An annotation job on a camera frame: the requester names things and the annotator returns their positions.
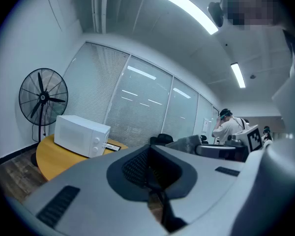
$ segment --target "wooden table top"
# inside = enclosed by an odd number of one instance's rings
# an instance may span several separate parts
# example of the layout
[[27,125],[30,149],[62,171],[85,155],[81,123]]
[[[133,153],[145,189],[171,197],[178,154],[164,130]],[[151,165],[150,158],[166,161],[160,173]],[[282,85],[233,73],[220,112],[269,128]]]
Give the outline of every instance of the wooden table top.
[[[108,139],[108,143],[121,147],[128,148],[126,145]],[[105,149],[104,155],[113,151]],[[88,157],[71,152],[54,143],[54,134],[44,138],[38,145],[36,150],[36,160],[42,175],[46,180],[51,180],[60,173],[69,169],[71,166],[79,163]]]

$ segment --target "white shirt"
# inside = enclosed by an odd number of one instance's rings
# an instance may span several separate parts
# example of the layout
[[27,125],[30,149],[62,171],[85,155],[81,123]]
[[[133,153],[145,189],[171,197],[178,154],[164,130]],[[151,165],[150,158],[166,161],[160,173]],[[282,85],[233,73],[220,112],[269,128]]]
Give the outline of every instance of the white shirt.
[[220,139],[220,144],[224,144],[229,135],[235,134],[243,129],[246,129],[248,124],[244,122],[244,128],[240,118],[233,117],[229,121],[221,124],[217,129],[213,130],[213,135]]

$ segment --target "man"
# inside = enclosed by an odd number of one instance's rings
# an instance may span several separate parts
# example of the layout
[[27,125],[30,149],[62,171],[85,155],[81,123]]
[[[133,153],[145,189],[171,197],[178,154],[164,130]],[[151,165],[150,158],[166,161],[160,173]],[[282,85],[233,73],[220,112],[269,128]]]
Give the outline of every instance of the man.
[[212,131],[212,137],[219,138],[220,144],[224,144],[229,135],[235,134],[247,127],[249,126],[243,119],[233,117],[233,113],[225,108],[221,111],[216,120],[216,125]]
[[263,136],[261,137],[262,142],[265,143],[267,140],[271,140],[272,141],[272,137],[270,135],[270,128],[269,126],[265,126],[264,131],[263,131]]
[[225,17],[236,26],[277,26],[283,30],[292,56],[290,77],[295,73],[295,0],[221,0],[208,6],[215,24]]

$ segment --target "ceiling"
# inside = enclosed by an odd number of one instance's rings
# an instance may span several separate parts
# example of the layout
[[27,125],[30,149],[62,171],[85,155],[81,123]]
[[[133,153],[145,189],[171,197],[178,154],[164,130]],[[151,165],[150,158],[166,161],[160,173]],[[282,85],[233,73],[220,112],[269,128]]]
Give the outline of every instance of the ceiling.
[[[208,4],[220,0],[191,1],[209,16]],[[83,30],[92,30],[90,0],[74,2]],[[292,61],[279,28],[242,30],[226,22],[210,35],[168,0],[121,0],[119,13],[117,8],[118,0],[107,1],[107,33],[126,35],[163,52],[207,83],[222,101],[271,100],[288,79]],[[234,62],[246,88],[237,84],[230,67]]]

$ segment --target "baseboard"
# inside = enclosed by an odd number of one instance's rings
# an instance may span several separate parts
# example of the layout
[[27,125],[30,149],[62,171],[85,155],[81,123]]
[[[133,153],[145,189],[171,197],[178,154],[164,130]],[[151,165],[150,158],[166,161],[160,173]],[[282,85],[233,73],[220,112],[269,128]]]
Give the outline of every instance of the baseboard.
[[12,158],[14,158],[14,157],[16,157],[16,156],[18,156],[18,155],[24,153],[24,152],[26,152],[26,151],[32,149],[32,148],[36,148],[37,146],[38,146],[38,143],[36,143],[36,144],[32,144],[32,145],[27,146],[27,147],[25,147],[25,148],[23,148],[23,149],[20,149],[20,150],[18,150],[18,151],[16,151],[16,152],[13,152],[13,153],[11,153],[11,154],[9,154],[9,155],[6,155],[6,156],[0,158],[0,164],[6,162],[6,161],[8,161],[8,160],[10,160],[10,159],[12,159]]

